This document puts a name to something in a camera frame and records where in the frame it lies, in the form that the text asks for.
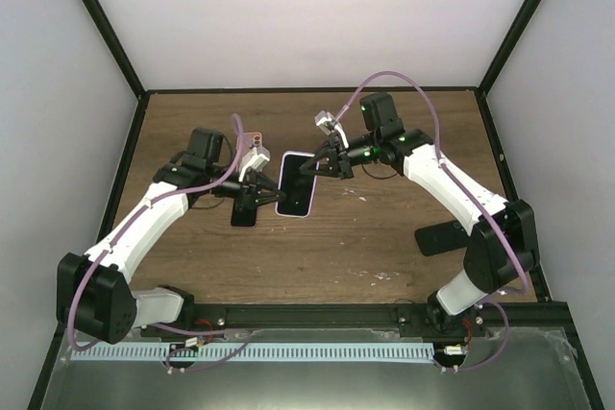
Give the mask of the black screen pink phone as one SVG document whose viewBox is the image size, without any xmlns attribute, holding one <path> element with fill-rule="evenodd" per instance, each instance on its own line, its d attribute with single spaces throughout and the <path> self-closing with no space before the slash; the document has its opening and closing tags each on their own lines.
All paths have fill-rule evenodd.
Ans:
<svg viewBox="0 0 615 410">
<path fill-rule="evenodd" d="M 258 210 L 243 205 L 239 199 L 233 202 L 231 226 L 234 228 L 254 228 L 257 223 Z"/>
</svg>

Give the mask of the pink phone case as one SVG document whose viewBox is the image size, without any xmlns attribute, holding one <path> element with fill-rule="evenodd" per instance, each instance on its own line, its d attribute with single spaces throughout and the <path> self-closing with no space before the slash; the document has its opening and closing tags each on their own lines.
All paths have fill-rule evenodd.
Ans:
<svg viewBox="0 0 615 410">
<path fill-rule="evenodd" d="M 257 146 L 260 146 L 261 142 L 262 142 L 261 132 L 247 132 L 243 134 L 242 150 L 244 152 L 250 151 L 251 149 Z"/>
</svg>

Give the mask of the black phone case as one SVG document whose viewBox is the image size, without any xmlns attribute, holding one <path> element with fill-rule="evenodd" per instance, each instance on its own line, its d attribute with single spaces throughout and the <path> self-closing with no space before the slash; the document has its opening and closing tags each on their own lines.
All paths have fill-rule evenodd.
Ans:
<svg viewBox="0 0 615 410">
<path fill-rule="evenodd" d="M 452 252 L 466 248 L 469 235 L 458 221 L 449 221 L 414 232 L 414 238 L 423 256 Z"/>
</svg>

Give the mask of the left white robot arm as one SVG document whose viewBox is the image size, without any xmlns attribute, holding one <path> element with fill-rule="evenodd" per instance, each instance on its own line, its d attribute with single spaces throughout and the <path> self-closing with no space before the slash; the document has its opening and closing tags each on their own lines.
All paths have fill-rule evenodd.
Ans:
<svg viewBox="0 0 615 410">
<path fill-rule="evenodd" d="M 75 350 L 94 343 L 116 344 L 133 329 L 154 324 L 184 337 L 196 326 L 190 296 L 169 286 L 134 291 L 130 284 L 143 258 L 163 234 L 205 195 L 229 198 L 234 208 L 253 211 L 283 199 L 263 174 L 270 153 L 260 135 L 235 143 L 223 133 L 195 129 L 186 149 L 154 175 L 144 196 L 100 242 L 83 254 L 68 253 L 57 270 L 57 318 Z"/>
</svg>

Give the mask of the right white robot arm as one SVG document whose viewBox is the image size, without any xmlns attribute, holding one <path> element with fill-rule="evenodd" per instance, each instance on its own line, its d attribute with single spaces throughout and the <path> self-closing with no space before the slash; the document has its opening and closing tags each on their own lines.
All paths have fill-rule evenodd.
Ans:
<svg viewBox="0 0 615 410">
<path fill-rule="evenodd" d="M 333 114 L 322 110 L 315 116 L 327 139 L 300 170 L 346 180 L 357 165 L 382 163 L 452 213 L 468 236 L 463 267 L 430 295 L 426 308 L 430 330 L 450 335 L 474 305 L 509 291 L 515 279 L 529 283 L 528 273 L 539 263 L 534 212 L 525 201 L 511 202 L 470 178 L 423 131 L 406 129 L 390 94 L 368 95 L 359 105 L 367 132 L 354 139 Z"/>
</svg>

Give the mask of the black front mounting rail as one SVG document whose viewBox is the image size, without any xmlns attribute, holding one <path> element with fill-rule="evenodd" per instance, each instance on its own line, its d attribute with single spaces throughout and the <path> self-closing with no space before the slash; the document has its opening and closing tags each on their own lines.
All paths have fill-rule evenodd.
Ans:
<svg viewBox="0 0 615 410">
<path fill-rule="evenodd" d="M 181 330 L 203 328 L 398 328 L 404 337 L 427 339 L 458 336 L 470 326 L 542 327 L 572 325 L 568 305 L 562 301 L 504 303 L 502 310 L 487 305 L 450 317 L 437 314 L 426 303 L 376 304 L 215 304 L 194 303 L 167 325 Z"/>
</svg>

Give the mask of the black enclosure frame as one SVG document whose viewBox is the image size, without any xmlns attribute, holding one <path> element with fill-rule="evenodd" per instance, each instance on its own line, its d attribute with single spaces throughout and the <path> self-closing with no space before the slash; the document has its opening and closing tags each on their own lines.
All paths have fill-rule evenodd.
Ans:
<svg viewBox="0 0 615 410">
<path fill-rule="evenodd" d="M 131 91 L 135 95 L 138 103 L 135 109 L 135 115 L 129 130 L 128 138 L 124 147 L 124 151 L 122 153 L 122 157 L 120 159 L 120 163 L 117 169 L 117 173 L 114 178 L 114 182 L 111 188 L 111 194 L 109 200 L 107 202 L 107 207 L 105 209 L 105 214 L 103 217 L 103 221 L 99 231 L 99 237 L 102 237 L 103 230 L 111 230 L 111 218 L 115 217 L 115 213 L 117 211 L 119 205 L 119 196 L 120 192 L 123 191 L 125 181 L 128 174 L 128 167 L 130 161 L 133 158 L 137 135 L 141 130 L 142 122 L 144 120 L 145 110 L 149 103 L 150 96 L 154 93 L 181 93 L 179 89 L 170 89 L 170 90 L 145 90 L 141 81 L 139 80 L 133 65 L 128 58 L 128 55 L 125 52 L 124 47 L 119 40 L 115 30 L 113 29 L 108 16 L 106 15 L 104 8 L 100 4 L 99 0 L 81 0 L 83 5 L 86 7 L 88 15 L 92 19 L 95 24 L 101 38 L 105 41 L 108 49 L 111 52 L 115 62 L 119 66 L 120 71 L 123 74 L 124 79 L 129 84 Z M 504 69 L 504 65 L 508 61 L 512 51 L 516 47 L 519 42 L 523 32 L 527 28 L 531 18 L 536 12 L 538 6 L 542 0 L 524 0 L 522 6 L 519 11 L 516 13 L 514 20 L 512 21 L 506 35 L 504 37 L 503 42 L 501 43 L 494 59 L 489 64 L 487 71 L 480 81 L 480 85 L 478 87 L 475 86 L 430 86 L 428 89 L 430 91 L 445 91 L 445 90 L 472 90 L 475 93 L 475 98 L 477 99 L 477 103 L 480 110 L 480 115 L 482 117 L 482 122 L 486 129 L 487 138 L 489 140 L 491 150 L 494 158 L 496 159 L 496 165 L 498 167 L 498 171 L 501 177 L 501 181 L 504 186 L 504 192 L 506 194 L 510 194 L 511 196 L 516 196 L 517 191 L 515 189 L 514 180 L 510 175 L 510 170 L 507 163 L 507 158 L 505 157 L 504 150 L 502 149 L 501 140 L 497 133 L 497 129 L 495 127 L 493 117 L 490 111 L 490 108 L 487 103 L 486 96 L 488 92 L 493 87 L 493 84 L 496 82 L 497 78 L 500 76 L 502 70 Z M 223 93 L 323 93 L 323 92 L 347 92 L 350 91 L 349 86 L 329 86 L 329 87 L 271 87 L 271 88 L 246 88 L 246 89 L 223 89 L 223 88 L 213 88 L 209 89 L 187 89 L 187 93 L 213 93 L 213 94 L 223 94 Z M 551 298 L 551 293 L 549 293 L 549 289 L 547 287 L 547 283 L 544 277 L 544 272 L 542 268 L 539 267 L 538 270 L 534 270 L 530 272 L 532 277 L 532 282 L 534 283 L 534 289 L 538 288 L 539 294 L 544 294 L 545 299 L 538 299 L 538 306 L 540 308 L 533 309 L 544 309 L 549 308 L 558 308 L 568 307 L 563 301 L 554 301 Z M 37 384 L 35 386 L 34 391 L 32 392 L 32 396 L 30 398 L 30 402 L 28 404 L 27 409 L 42 409 L 44 398 L 47 397 L 47 388 L 50 383 L 50 378 L 52 376 L 52 366 L 55 364 L 58 353 L 60 351 L 60 342 L 61 342 L 61 334 L 64 334 L 64 327 L 61 324 L 58 324 L 56 327 L 56 331 L 54 332 L 53 339 L 51 341 L 49 350 L 43 362 L 39 377 L 37 379 Z M 604 409 L 602 398 L 600 396 L 600 392 L 598 390 L 596 381 L 594 376 L 592 375 L 590 366 L 588 364 L 586 355 L 584 353 L 581 341 L 578 338 L 578 334 L 575 331 L 574 334 L 568 337 L 573 340 L 573 346 L 579 346 L 577 349 L 579 356 L 576 359 L 578 364 L 578 370 L 580 371 L 580 377 L 582 379 L 582 384 L 584 387 L 585 395 L 589 397 L 589 403 L 592 409 Z"/>
</svg>

